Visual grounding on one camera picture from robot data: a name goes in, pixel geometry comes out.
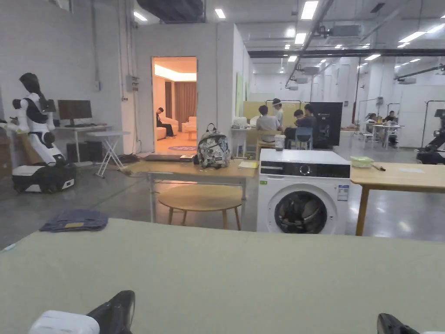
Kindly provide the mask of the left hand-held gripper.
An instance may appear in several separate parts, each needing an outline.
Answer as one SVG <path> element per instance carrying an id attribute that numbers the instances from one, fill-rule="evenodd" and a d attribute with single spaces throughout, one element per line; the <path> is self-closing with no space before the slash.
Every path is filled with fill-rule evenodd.
<path id="1" fill-rule="evenodd" d="M 30 334 L 130 334 L 136 295 L 132 290 L 117 293 L 86 315 L 46 311 L 29 329 Z"/>

